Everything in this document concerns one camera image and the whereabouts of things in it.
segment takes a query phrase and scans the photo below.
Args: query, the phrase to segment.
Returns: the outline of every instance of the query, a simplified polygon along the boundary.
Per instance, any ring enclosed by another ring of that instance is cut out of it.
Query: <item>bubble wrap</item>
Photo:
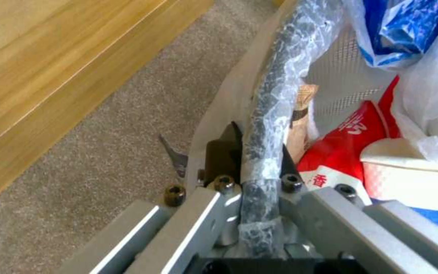
[[[243,136],[241,256],[279,257],[283,251],[276,187],[283,140],[302,78],[343,22],[340,0],[300,0],[278,30]]]

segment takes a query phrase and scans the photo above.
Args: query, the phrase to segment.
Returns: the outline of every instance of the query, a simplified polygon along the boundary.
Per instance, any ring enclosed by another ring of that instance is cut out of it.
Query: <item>metal mesh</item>
[[[354,31],[346,28],[318,61],[306,83],[319,85],[314,119],[321,135],[333,130],[366,99],[379,100],[395,73],[365,64]]]

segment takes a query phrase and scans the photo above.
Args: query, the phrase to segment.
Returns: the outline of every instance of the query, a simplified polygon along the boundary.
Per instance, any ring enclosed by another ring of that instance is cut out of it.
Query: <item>silver metal bar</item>
[[[326,258],[353,255],[372,273],[438,273],[438,270],[332,188],[289,200],[280,211]]]
[[[206,255],[225,223],[224,197],[197,188],[127,269],[127,274],[183,273],[194,255]]]
[[[167,222],[162,208],[135,201],[59,269],[62,274],[123,272]]]
[[[213,190],[213,184],[207,186],[208,189]],[[227,193],[223,193],[224,196],[224,213],[226,223],[222,229],[222,232],[217,238],[216,245],[228,246],[238,241],[238,225],[240,224],[240,208],[241,208],[241,195],[242,190],[238,184],[233,185],[233,189]]]
[[[399,201],[365,207],[363,211],[438,268],[438,226]]]

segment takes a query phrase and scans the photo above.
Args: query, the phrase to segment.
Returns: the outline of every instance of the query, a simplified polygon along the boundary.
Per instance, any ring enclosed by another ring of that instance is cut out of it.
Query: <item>wooden floor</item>
[[[0,0],[0,192],[213,0]]]

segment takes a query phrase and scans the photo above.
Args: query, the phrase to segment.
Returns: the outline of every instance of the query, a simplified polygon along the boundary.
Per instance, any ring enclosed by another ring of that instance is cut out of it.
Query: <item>bolt head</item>
[[[234,189],[234,178],[229,175],[219,175],[214,179],[214,189],[222,194]]]
[[[298,174],[285,174],[281,177],[281,188],[287,193],[295,193],[302,188],[303,180]]]
[[[179,184],[169,185],[163,193],[163,199],[167,206],[177,207],[186,200],[186,189]]]
[[[337,184],[334,189],[348,200],[352,200],[357,196],[356,190],[350,185]]]

